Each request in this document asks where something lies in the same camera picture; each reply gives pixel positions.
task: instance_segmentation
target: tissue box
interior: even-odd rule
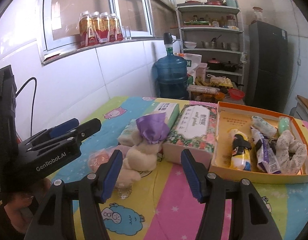
[[[213,156],[217,129],[217,106],[185,105],[166,141],[164,158],[180,163],[182,150],[189,149],[197,162],[208,169]]]
[[[156,107],[151,113],[166,113],[168,118],[168,127],[172,128],[178,114],[179,114],[179,104],[177,103],[158,103],[155,102]],[[131,119],[128,125],[125,127],[121,135],[118,137],[118,142],[126,146],[134,146],[131,134],[133,131],[137,130],[136,119]]]

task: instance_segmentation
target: blue stripe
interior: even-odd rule
[[[81,145],[82,155],[66,166],[62,167],[52,179],[62,179],[65,183],[81,180],[84,176],[91,172],[87,165],[88,157],[91,153],[98,150],[116,146],[117,138],[124,130],[131,119],[137,119],[142,116],[146,109],[149,108],[154,101],[144,101],[139,97],[128,98],[121,104],[121,108],[127,111],[121,116],[113,119],[105,120],[99,132],[87,138]],[[78,209],[78,201],[73,201],[73,211]]]
[[[308,221],[308,183],[286,184],[287,223],[284,240],[295,240]]]

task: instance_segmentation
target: orange box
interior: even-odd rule
[[[216,131],[217,139],[209,172],[214,172],[223,179],[234,181],[240,181],[241,179],[246,178],[254,183],[266,184],[294,184],[308,182],[308,158],[305,160],[304,165],[297,175],[268,174],[260,172],[256,167],[257,160],[256,156],[254,156],[256,155],[254,152],[251,152],[252,171],[241,171],[229,168],[232,156],[232,141],[228,132],[233,128],[237,128],[245,133],[251,141],[251,117],[254,115],[262,117],[275,127],[277,127],[280,116],[289,117],[291,119],[291,132],[295,139],[303,142],[307,146],[308,155],[308,142],[305,140],[300,127],[292,116],[251,106],[219,102]]]

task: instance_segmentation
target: black pot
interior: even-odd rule
[[[215,58],[212,58],[212,60],[207,62],[207,67],[210,70],[220,70],[222,68],[222,63]]]
[[[231,62],[229,61],[228,63],[222,64],[222,69],[224,71],[235,72],[237,69],[242,68],[242,67],[240,67],[240,65],[243,65],[243,63],[231,64]]]

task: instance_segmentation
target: blue water bottle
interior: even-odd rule
[[[187,61],[173,55],[173,39],[170,33],[164,33],[167,56],[155,62],[160,97],[188,100]]]

